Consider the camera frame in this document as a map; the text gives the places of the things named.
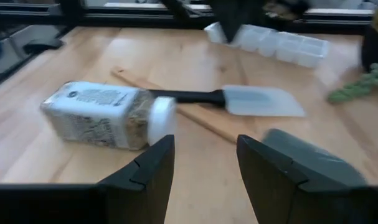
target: spatula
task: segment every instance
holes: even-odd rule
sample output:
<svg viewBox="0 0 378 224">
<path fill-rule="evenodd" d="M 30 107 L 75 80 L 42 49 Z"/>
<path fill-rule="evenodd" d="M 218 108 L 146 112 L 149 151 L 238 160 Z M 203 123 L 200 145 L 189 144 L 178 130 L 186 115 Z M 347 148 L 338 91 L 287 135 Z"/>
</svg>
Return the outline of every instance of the spatula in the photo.
<svg viewBox="0 0 378 224">
<path fill-rule="evenodd" d="M 163 89 L 161 86 L 149 82 L 145 78 L 133 75 L 121 67 L 113 67 L 111 74 L 131 86 L 146 89 Z M 248 129 L 242 123 L 231 121 L 228 114 L 216 113 L 198 104 L 179 104 L 177 112 L 232 143 L 236 143 L 237 136 L 242 133 L 254 139 L 260 138 L 259 134 Z"/>
<path fill-rule="evenodd" d="M 243 116 L 304 116 L 294 97 L 272 87 L 225 85 L 212 92 L 150 90 L 155 96 L 170 96 L 178 103 L 210 103 Z"/>
</svg>

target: white ice cube tray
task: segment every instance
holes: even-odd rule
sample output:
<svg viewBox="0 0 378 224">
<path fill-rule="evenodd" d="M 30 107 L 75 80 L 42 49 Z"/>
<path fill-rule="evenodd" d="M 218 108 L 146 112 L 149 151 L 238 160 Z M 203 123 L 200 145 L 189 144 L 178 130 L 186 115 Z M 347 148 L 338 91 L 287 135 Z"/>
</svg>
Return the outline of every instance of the white ice cube tray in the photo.
<svg viewBox="0 0 378 224">
<path fill-rule="evenodd" d="M 329 43 L 312 37 L 280 32 L 276 58 L 284 62 L 314 68 L 325 58 Z"/>
<path fill-rule="evenodd" d="M 314 68 L 328 52 L 328 41 L 273 29 L 243 25 L 232 43 L 226 44 L 224 34 L 218 22 L 204 29 L 211 42 L 240 47 L 248 52 L 255 52 L 264 57 L 276 57 L 278 60 Z"/>
</svg>

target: wooden tabletop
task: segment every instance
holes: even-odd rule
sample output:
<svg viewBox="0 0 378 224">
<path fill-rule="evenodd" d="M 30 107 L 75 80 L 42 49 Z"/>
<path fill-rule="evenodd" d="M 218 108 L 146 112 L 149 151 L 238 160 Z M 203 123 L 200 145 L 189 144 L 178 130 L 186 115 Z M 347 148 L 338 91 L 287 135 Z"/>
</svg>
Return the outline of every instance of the wooden tabletop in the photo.
<svg viewBox="0 0 378 224">
<path fill-rule="evenodd" d="M 259 139 L 270 128 L 288 131 L 378 184 L 378 90 L 345 105 L 325 102 L 329 90 L 359 77 L 361 38 L 314 36 L 331 42 L 316 70 L 212 44 L 201 30 L 76 28 L 62 49 L 41 54 L 0 85 L 0 182 L 96 182 L 141 153 L 63 142 L 39 111 L 69 80 L 124 85 L 110 75 L 119 65 L 171 90 L 211 91 L 229 83 L 289 91 L 306 118 L 217 112 Z M 166 223 L 254 222 L 235 146 L 179 115 Z"/>
</svg>

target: spice jar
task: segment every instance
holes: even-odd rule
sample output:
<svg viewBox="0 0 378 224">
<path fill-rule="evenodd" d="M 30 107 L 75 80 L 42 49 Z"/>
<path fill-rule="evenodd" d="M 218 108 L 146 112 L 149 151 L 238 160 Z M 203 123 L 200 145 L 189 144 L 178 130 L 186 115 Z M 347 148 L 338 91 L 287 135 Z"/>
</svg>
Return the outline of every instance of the spice jar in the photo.
<svg viewBox="0 0 378 224">
<path fill-rule="evenodd" d="M 130 86 L 68 82 L 41 104 L 66 140 L 131 150 L 174 134 L 174 98 Z"/>
</svg>

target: black pot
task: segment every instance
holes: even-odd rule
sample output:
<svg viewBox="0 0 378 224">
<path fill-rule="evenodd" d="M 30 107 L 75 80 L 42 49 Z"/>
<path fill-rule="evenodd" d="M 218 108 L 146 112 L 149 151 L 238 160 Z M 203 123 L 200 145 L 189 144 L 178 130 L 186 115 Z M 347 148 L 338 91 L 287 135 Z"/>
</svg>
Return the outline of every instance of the black pot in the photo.
<svg viewBox="0 0 378 224">
<path fill-rule="evenodd" d="M 61 13 L 65 16 L 75 19 L 83 16 L 83 0 L 58 0 L 60 4 Z"/>
<path fill-rule="evenodd" d="M 378 32 L 369 25 L 362 42 L 361 60 L 363 68 L 370 71 L 370 65 L 378 62 Z"/>
</svg>

